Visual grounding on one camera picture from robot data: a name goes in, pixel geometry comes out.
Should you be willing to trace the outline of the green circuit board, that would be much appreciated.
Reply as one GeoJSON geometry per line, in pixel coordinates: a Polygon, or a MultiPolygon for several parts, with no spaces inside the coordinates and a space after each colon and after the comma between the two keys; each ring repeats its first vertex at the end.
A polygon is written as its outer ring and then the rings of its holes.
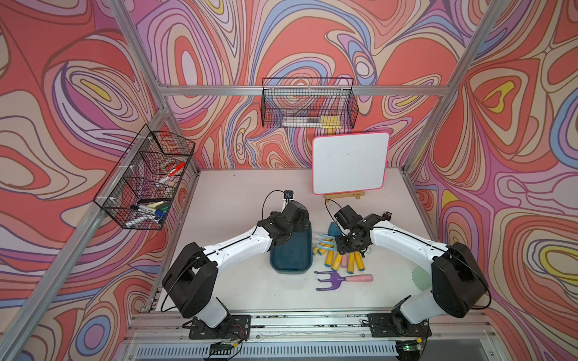
{"type": "Polygon", "coordinates": [[[239,347],[238,342],[214,343],[211,344],[209,347],[209,354],[223,356],[226,354],[231,354],[233,350],[236,349],[237,347],[239,347]]]}

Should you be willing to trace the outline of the wooden easel stand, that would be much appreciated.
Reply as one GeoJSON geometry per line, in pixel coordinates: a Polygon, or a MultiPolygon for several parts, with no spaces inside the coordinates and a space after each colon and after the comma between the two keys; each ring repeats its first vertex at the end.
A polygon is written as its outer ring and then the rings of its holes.
{"type": "Polygon", "coordinates": [[[344,198],[354,198],[360,199],[366,193],[364,191],[355,191],[355,192],[348,192],[348,193],[330,193],[326,194],[326,199],[344,199],[344,198]]]}

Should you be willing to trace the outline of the red marker pen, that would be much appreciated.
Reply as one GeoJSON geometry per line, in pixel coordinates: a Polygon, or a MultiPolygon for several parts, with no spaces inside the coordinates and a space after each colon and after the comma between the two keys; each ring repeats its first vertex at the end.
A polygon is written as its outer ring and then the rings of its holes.
{"type": "Polygon", "coordinates": [[[164,177],[162,177],[159,180],[159,183],[160,184],[167,184],[170,180],[172,180],[174,177],[179,175],[184,168],[185,168],[185,163],[180,162],[174,169],[172,169],[171,171],[168,172],[168,174],[166,174],[164,177]]]}

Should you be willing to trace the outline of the blue marker pen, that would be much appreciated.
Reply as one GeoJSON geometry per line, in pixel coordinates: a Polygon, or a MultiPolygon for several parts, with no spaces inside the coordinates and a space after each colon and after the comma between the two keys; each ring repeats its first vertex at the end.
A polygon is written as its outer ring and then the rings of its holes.
{"type": "Polygon", "coordinates": [[[130,208],[134,211],[138,211],[138,212],[141,212],[143,214],[150,214],[150,215],[155,216],[157,218],[165,218],[166,217],[165,212],[159,211],[159,210],[154,209],[154,208],[149,208],[145,205],[139,205],[139,204],[131,205],[130,208]]]}

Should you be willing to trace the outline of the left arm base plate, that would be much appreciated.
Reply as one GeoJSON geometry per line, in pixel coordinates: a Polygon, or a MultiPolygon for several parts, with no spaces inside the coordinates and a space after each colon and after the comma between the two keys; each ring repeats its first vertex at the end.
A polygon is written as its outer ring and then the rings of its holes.
{"type": "Polygon", "coordinates": [[[196,317],[183,325],[189,330],[189,339],[209,340],[209,339],[233,339],[245,341],[251,332],[251,316],[249,314],[232,314],[215,327],[209,327],[196,317]]]}

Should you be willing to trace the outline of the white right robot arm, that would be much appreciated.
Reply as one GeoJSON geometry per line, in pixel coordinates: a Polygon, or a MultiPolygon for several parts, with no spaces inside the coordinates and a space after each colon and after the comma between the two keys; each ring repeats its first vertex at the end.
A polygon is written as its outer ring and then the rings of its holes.
{"type": "Polygon", "coordinates": [[[389,212],[364,218],[348,205],[334,218],[343,232],[336,237],[340,254],[362,253],[375,245],[415,263],[430,276],[429,289],[401,300],[391,312],[399,333],[432,317],[465,317],[483,296],[490,295],[488,282],[467,245],[444,245],[402,230],[391,222],[389,212]]]}

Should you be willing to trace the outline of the light green round lid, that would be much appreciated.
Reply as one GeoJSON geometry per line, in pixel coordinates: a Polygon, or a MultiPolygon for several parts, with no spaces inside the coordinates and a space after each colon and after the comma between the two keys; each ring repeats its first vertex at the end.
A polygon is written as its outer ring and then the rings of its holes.
{"type": "Polygon", "coordinates": [[[433,287],[431,274],[420,266],[416,266],[413,269],[412,281],[420,291],[431,290],[433,287]]]}

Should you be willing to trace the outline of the yellow eraser in basket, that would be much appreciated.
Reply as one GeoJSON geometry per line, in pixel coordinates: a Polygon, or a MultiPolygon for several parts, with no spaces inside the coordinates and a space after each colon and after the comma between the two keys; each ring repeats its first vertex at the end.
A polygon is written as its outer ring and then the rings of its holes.
{"type": "Polygon", "coordinates": [[[320,117],[322,129],[340,129],[340,116],[321,116],[320,117]]]}

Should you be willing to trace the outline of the dark teal storage box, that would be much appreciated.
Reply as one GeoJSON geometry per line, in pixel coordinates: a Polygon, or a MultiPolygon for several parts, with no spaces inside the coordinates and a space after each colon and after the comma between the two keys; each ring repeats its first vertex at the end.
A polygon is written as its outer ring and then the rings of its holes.
{"type": "Polygon", "coordinates": [[[303,230],[294,232],[284,245],[270,251],[269,264],[279,274],[302,275],[312,265],[312,249],[312,226],[307,221],[303,230]]]}

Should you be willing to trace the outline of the teal rake yellow handle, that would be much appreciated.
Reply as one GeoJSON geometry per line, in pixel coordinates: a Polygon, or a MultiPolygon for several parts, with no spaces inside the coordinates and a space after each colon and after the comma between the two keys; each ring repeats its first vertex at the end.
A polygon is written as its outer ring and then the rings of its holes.
{"type": "Polygon", "coordinates": [[[348,258],[348,264],[347,264],[347,273],[349,275],[353,275],[355,273],[355,268],[356,268],[355,254],[350,253],[349,258],[348,258]]]}
{"type": "Polygon", "coordinates": [[[332,268],[333,264],[334,264],[334,260],[335,260],[335,252],[334,251],[328,251],[326,253],[325,266],[328,268],[332,268]]]}
{"type": "Polygon", "coordinates": [[[334,260],[331,264],[331,269],[335,272],[337,272],[340,268],[341,268],[341,263],[342,263],[342,259],[343,259],[343,255],[336,253],[334,260]]]}

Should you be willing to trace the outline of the light blue rake white handle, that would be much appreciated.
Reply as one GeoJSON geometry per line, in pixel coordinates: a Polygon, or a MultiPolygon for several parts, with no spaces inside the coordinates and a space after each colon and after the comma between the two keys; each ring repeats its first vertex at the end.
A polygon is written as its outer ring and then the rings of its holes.
{"type": "Polygon", "coordinates": [[[334,250],[336,244],[334,236],[324,235],[321,233],[319,233],[318,236],[318,242],[312,250],[313,254],[322,255],[326,254],[328,251],[334,250]]]}

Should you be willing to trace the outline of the pink framed whiteboard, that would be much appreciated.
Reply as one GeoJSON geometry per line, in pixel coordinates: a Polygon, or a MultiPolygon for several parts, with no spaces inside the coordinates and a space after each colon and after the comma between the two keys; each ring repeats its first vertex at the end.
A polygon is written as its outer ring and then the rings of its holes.
{"type": "Polygon", "coordinates": [[[327,135],[312,142],[312,191],[316,195],[377,190],[384,184],[390,135],[327,135]]]}

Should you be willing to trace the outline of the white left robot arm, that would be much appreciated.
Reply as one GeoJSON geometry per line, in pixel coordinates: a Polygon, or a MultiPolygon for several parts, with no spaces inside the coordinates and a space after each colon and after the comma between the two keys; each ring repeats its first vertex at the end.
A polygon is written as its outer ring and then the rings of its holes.
{"type": "Polygon", "coordinates": [[[229,311],[213,296],[218,273],[285,245],[294,233],[304,230],[308,222],[306,207],[291,200],[282,211],[271,213],[232,239],[205,247],[189,243],[162,281],[167,299],[183,318],[196,318],[211,329],[218,328],[229,316],[229,311]]]}

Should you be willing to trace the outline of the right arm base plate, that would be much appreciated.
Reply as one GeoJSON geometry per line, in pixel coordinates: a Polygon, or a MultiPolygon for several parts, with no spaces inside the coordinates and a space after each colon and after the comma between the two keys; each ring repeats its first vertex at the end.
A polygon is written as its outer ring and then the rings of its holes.
{"type": "Polygon", "coordinates": [[[373,338],[429,338],[432,336],[427,320],[413,324],[402,314],[368,314],[362,324],[370,328],[373,338]]]}

